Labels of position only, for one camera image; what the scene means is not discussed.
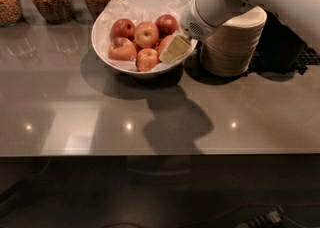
stack of plates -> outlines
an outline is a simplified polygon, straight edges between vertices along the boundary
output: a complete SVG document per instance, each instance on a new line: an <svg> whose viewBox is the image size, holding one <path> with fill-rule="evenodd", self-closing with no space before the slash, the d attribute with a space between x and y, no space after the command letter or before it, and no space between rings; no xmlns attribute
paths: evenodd
<svg viewBox="0 0 320 228"><path fill-rule="evenodd" d="M267 19L266 12L255 7L234 17L203 41L200 62L209 72L233 77L249 66Z"/></svg>

bowl of apples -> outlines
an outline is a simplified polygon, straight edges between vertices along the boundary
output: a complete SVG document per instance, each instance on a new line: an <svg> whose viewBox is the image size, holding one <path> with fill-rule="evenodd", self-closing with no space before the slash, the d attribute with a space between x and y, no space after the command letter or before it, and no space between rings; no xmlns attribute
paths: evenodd
<svg viewBox="0 0 320 228"><path fill-rule="evenodd" d="M139 79L154 78L182 63L197 41L168 63L161 53L177 32L189 0L111 0L95 21L91 40L97 55L112 68Z"/></svg>

bowl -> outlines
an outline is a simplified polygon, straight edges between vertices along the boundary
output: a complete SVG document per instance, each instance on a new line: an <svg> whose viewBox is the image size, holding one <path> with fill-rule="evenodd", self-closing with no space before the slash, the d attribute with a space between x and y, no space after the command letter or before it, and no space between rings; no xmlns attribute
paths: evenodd
<svg viewBox="0 0 320 228"><path fill-rule="evenodd" d="M121 5L129 7L130 9L144 11L144 14L147 14L146 15L147 18L144 18L144 19L148 19L154 22L160 15L164 13L170 14L170 10L168 11L168 6L170 6L171 4L177 4L177 6L180 5L179 3L180 0L118 0L118 2L119 3L121 2ZM102 59L102 61L104 61L107 65L109 65L110 67L122 73L131 75L139 79L155 78L160 74L163 74L172 70L174 67L182 63L192 53L192 51L197 45L197 40L191 40L191 48L184 55L180 56L178 60L176 60L175 62L169 65L159 65L158 67L155 67L154 69L147 72L139 72L133 69L132 67L130 69L119 67L119 63L117 63L117 61L114 62L113 60L110 60L108 58L108 51L107 51L107 47L110 45L110 42L111 42L111 39L110 39L111 26L110 25L119 18L126 17L130 19L130 17L128 17L130 16L130 12L117 13L117 11L119 10L115 9L115 12L110 12L106 8L99 15L99 17L95 21L92 28L91 40L92 40L92 45L95 52ZM181 12L174 12L174 14L172 14L177 18L178 21L180 18L179 13Z"/></svg>

white bowl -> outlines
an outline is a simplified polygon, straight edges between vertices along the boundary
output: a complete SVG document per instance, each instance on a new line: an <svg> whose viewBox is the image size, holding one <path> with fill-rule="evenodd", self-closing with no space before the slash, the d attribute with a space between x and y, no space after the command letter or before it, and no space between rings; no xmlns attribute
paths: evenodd
<svg viewBox="0 0 320 228"><path fill-rule="evenodd" d="M164 10L166 9L169 3L178 2L178 0L120 0L120 1L125 3L125 5L128 5L129 7L144 10L147 12L147 14L150 13L151 16L153 16L150 18L154 21L156 20L157 17L159 17L164 12ZM116 18L118 19L123 17L123 14L114 14L113 16L114 16L114 19ZM163 74L172 70L175 66L179 65L191 54L191 52L194 50L197 44L197 40L192 40L191 48L189 49L188 52L186 52L183 56L181 56L179 60L175 61L174 63L168 66L161 67L161 69L154 69L147 72L138 72L138 71L123 69L117 66L116 64L112 63L108 59L107 51L105 51L106 46L109 46L110 44L110 29L109 29L110 26L108 28L104 26L105 20L106 19L104 16L104 12L102 12L102 14L97 18L97 20L93 25L91 40L92 40L94 50L96 51L98 56L109 66L113 67L114 69L120 72L123 72L128 75L132 75L139 79L154 78L160 74Z"/></svg>

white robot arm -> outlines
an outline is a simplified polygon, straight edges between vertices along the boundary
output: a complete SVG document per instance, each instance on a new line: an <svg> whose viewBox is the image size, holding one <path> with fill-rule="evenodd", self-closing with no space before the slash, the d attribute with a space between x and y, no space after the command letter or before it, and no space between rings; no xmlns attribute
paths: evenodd
<svg viewBox="0 0 320 228"><path fill-rule="evenodd" d="M320 0L191 0L180 23L192 38L203 40L254 6L272 12L320 53Z"/></svg>

